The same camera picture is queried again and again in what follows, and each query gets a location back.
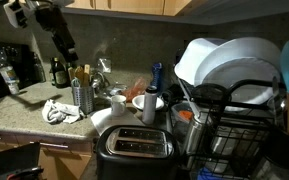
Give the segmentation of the white cutting board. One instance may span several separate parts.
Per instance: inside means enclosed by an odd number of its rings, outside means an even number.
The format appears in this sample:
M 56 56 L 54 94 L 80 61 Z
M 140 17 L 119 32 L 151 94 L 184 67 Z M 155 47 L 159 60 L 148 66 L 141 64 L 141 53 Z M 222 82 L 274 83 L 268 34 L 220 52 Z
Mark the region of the white cutting board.
M 126 110 L 122 116 L 112 116 L 111 109 L 106 108 L 95 112 L 91 116 L 91 121 L 99 135 L 101 135 L 107 128 L 115 125 L 138 125 L 143 126 L 131 111 Z

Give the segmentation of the orange plastic bag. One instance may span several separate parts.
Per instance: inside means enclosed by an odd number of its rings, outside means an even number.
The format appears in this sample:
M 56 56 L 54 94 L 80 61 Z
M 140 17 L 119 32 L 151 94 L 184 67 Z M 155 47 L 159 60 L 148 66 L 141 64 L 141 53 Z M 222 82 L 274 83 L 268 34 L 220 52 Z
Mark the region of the orange plastic bag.
M 142 95 L 148 86 L 148 82 L 143 77 L 139 77 L 134 85 L 130 88 L 127 88 L 122 92 L 122 94 L 126 97 L 127 102 L 131 102 L 132 99 L 138 95 Z

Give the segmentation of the crumpled white cloth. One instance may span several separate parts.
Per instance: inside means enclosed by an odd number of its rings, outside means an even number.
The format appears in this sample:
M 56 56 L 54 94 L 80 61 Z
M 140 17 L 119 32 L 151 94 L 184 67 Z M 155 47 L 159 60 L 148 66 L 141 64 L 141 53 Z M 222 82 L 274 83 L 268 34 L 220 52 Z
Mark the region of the crumpled white cloth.
M 85 117 L 79 106 L 62 104 L 49 99 L 42 109 L 43 120 L 49 124 L 69 123 L 72 124 Z

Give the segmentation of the small white bowl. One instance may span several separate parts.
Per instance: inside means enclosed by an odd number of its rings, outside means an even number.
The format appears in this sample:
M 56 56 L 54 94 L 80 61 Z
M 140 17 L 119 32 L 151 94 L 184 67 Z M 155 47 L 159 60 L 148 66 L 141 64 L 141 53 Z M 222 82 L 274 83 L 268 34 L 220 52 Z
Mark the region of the small white bowl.
M 148 104 L 148 100 L 144 95 L 138 95 L 132 99 L 132 104 L 137 109 L 143 111 L 144 106 Z M 161 110 L 164 107 L 164 102 L 161 98 L 156 98 L 155 110 Z

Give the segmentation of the white ceramic mug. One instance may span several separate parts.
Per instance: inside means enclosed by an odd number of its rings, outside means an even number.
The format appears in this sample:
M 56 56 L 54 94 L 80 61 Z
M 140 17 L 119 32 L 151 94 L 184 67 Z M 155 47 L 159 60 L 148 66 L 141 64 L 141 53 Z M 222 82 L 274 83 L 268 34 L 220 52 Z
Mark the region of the white ceramic mug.
M 111 114 L 113 116 L 122 116 L 126 110 L 126 97 L 123 95 L 114 95 L 111 97 Z

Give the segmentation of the wooden upper cabinets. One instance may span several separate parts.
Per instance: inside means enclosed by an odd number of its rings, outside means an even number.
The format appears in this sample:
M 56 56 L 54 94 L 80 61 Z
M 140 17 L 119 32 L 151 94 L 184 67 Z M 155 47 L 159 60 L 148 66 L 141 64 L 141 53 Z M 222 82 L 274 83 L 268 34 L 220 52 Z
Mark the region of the wooden upper cabinets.
M 192 0 L 75 0 L 69 8 L 175 16 Z

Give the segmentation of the black two-slot toaster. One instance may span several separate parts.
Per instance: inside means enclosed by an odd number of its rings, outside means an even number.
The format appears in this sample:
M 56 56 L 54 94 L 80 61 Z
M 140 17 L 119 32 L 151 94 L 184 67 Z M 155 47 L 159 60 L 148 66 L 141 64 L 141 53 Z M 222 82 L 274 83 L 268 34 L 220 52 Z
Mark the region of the black two-slot toaster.
M 180 150 L 166 130 L 116 125 L 96 144 L 98 180 L 175 180 Z

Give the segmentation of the clear container with orange lid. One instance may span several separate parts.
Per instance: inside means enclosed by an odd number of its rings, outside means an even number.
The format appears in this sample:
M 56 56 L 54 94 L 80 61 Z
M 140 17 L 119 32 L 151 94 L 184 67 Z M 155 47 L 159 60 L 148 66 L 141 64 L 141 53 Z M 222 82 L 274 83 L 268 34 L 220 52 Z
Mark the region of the clear container with orange lid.
M 173 132 L 185 134 L 189 127 L 190 121 L 194 117 L 194 113 L 187 101 L 175 104 L 171 107 L 173 115 Z

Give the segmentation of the clear plastic water bottle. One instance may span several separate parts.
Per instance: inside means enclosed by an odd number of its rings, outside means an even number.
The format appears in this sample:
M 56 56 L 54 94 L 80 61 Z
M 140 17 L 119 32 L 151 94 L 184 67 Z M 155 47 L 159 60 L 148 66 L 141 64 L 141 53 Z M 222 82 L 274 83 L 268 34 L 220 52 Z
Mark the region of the clear plastic water bottle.
M 19 93 L 19 78 L 16 72 L 7 60 L 7 55 L 3 49 L 0 48 L 0 74 L 2 75 L 9 91 L 12 95 Z

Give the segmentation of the stainless steel cup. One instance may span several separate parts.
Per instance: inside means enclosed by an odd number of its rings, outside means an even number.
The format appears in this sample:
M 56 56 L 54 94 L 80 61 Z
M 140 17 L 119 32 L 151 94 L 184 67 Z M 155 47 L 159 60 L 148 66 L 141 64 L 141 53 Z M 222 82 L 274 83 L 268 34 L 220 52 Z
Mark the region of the stainless steel cup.
M 185 163 L 187 168 L 191 168 L 194 163 L 194 155 L 202 138 L 202 130 L 207 122 L 207 115 L 194 115 L 189 123 L 188 131 L 184 141 L 184 153 L 187 156 Z

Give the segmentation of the white square plate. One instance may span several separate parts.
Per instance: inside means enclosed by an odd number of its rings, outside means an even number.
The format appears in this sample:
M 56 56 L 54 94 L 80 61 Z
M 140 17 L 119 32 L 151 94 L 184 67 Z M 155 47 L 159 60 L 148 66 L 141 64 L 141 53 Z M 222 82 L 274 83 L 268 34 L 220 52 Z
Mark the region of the white square plate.
M 180 61 L 174 67 L 176 76 L 190 85 L 197 85 L 195 76 L 199 65 L 213 50 L 225 42 L 225 39 L 220 38 L 197 38 L 192 40 Z

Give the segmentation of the white Stanford flask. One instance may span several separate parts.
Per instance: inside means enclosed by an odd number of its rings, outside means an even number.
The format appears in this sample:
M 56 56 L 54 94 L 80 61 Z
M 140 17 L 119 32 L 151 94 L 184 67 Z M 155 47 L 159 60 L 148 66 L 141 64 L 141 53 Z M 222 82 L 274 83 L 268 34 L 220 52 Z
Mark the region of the white Stanford flask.
M 144 106 L 142 113 L 142 121 L 145 124 L 152 124 L 155 118 L 155 103 L 157 98 L 157 88 L 155 86 L 148 86 L 144 96 L 148 100 L 148 104 Z

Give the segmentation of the dark olive oil bottle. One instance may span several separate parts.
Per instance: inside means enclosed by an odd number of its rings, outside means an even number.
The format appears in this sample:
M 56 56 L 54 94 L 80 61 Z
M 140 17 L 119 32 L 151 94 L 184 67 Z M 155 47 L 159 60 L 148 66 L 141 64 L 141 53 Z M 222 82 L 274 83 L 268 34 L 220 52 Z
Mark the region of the dark olive oil bottle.
M 63 64 L 56 57 L 53 58 L 52 72 L 55 86 L 57 88 L 65 88 L 68 85 L 67 73 Z

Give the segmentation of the perforated metal utensil holder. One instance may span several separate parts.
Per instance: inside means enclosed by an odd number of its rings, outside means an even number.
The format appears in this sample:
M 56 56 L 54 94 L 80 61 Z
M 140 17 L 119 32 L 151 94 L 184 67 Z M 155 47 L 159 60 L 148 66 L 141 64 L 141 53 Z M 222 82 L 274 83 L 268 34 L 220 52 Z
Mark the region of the perforated metal utensil holder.
M 78 78 L 71 81 L 73 103 L 79 106 L 84 114 L 90 114 L 94 110 L 94 93 L 91 86 L 83 86 Z

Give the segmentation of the wooden drawer front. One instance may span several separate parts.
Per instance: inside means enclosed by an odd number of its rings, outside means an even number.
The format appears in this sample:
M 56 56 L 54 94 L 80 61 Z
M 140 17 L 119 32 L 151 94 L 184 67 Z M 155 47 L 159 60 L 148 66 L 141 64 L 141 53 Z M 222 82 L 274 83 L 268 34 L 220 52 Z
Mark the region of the wooden drawer front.
M 92 155 L 89 140 L 0 131 L 0 151 L 39 142 L 44 180 L 79 180 Z

